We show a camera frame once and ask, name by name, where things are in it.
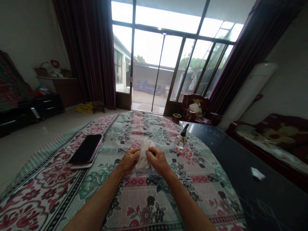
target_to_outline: sofa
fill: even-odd
[[[241,131],[241,125],[250,131]],[[258,124],[234,121],[226,133],[274,170],[308,192],[308,120],[271,114]]]

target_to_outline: black glass tabletop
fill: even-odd
[[[244,209],[249,230],[307,230],[308,195],[217,127],[190,124],[228,175]],[[251,167],[265,178],[252,175]]]

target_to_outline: floor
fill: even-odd
[[[0,138],[0,193],[10,184],[31,155],[49,141],[77,126],[102,116],[129,112],[123,109],[109,110],[106,113],[78,113],[75,109],[33,124]]]
[[[153,102],[153,94],[142,91],[133,91],[132,109],[139,111],[150,112],[153,103],[153,113],[163,114],[167,102],[167,97],[164,95],[155,95]]]

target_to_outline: bottle cap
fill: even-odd
[[[186,136],[186,131],[187,131],[188,126],[189,126],[189,124],[186,124],[185,128],[184,128],[183,131],[181,132],[181,136],[182,136],[182,137],[185,137],[185,136]]]

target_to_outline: ceiling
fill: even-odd
[[[113,0],[132,4],[133,0]],[[137,0],[137,5],[201,16],[206,0]],[[255,0],[211,0],[207,18],[244,24]]]

